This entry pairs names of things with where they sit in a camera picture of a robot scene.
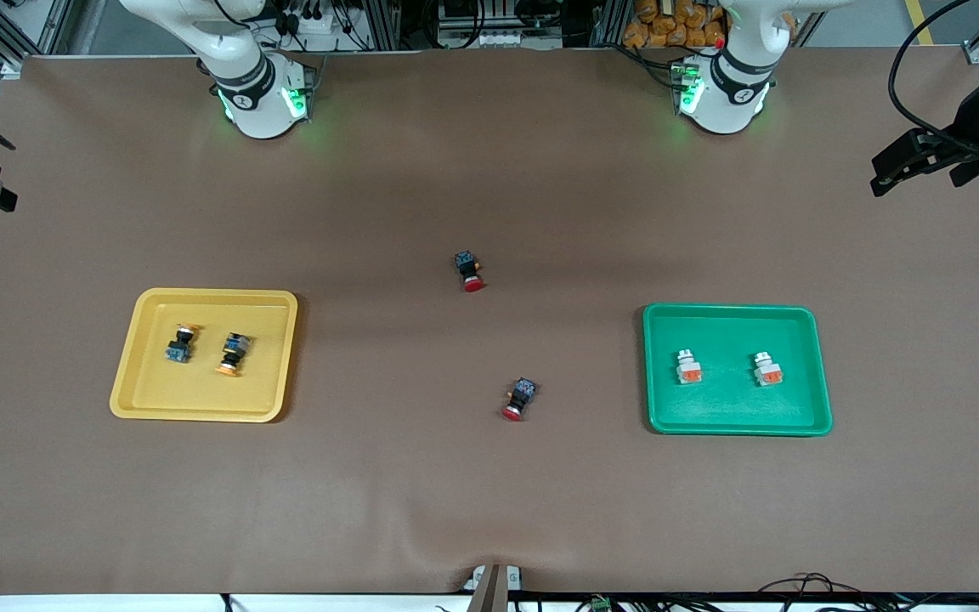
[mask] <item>green tray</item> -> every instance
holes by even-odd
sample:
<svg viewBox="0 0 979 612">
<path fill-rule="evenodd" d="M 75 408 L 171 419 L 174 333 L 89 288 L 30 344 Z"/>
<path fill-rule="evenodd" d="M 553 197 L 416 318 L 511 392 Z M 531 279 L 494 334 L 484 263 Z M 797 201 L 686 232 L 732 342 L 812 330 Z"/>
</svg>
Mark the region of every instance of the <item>green tray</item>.
<svg viewBox="0 0 979 612">
<path fill-rule="evenodd" d="M 702 381 L 680 384 L 677 352 L 693 351 Z M 754 353 L 784 382 L 758 387 Z M 811 310 L 801 306 L 651 303 L 644 310 L 648 419 L 661 434 L 826 435 L 833 427 Z"/>
</svg>

